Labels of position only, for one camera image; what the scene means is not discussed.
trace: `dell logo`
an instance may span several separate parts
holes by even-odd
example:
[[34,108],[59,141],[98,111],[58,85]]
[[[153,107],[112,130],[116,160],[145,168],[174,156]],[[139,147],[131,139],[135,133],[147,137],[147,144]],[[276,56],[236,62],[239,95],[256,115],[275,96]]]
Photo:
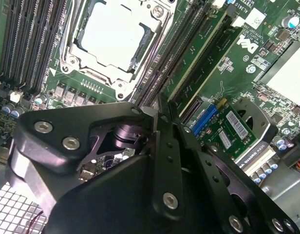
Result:
[[245,39],[244,35],[240,35],[237,45],[241,45],[242,48],[246,48],[251,54],[253,54],[258,48],[257,44],[251,43],[250,39]]

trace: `barcode label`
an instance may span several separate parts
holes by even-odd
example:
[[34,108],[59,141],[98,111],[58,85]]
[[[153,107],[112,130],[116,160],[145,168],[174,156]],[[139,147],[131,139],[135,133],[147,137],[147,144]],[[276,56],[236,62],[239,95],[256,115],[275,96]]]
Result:
[[234,130],[237,132],[237,134],[239,135],[241,140],[246,138],[246,136],[248,135],[248,131],[241,124],[241,122],[238,120],[238,118],[236,117],[236,115],[232,111],[230,111],[228,113],[228,115],[226,115],[226,118],[228,119],[229,123],[232,125]]
[[229,149],[230,146],[231,146],[231,143],[230,143],[230,140],[228,139],[226,133],[225,133],[224,131],[221,131],[221,132],[219,133],[219,137],[220,137],[220,139],[222,140],[222,142],[223,142],[225,148],[226,148],[226,149]]

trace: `cpu socket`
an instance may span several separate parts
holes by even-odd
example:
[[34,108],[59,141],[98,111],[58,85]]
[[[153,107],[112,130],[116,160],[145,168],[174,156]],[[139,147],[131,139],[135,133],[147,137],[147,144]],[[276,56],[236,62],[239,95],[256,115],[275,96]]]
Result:
[[175,0],[84,0],[68,21],[61,71],[76,70],[130,95],[171,27]]

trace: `metal grille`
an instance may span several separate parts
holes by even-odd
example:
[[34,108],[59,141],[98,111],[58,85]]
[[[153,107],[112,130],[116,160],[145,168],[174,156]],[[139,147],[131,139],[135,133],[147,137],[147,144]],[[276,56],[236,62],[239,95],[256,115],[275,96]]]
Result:
[[[25,234],[31,220],[41,211],[36,203],[6,183],[0,190],[0,234]],[[41,233],[46,222],[47,219],[42,214],[36,219],[29,233]]]

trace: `red wire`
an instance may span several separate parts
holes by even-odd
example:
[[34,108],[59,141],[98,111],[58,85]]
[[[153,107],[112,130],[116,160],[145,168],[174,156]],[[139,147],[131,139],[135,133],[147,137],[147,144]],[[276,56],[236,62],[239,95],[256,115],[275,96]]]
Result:
[[38,213],[37,216],[35,216],[35,217],[31,220],[31,222],[30,222],[30,224],[29,224],[29,227],[28,227],[28,230],[25,232],[25,234],[29,234],[29,233],[30,233],[30,228],[32,228],[32,226],[33,226],[35,220],[36,220],[42,213],[43,213],[43,211],[41,211],[40,213]]

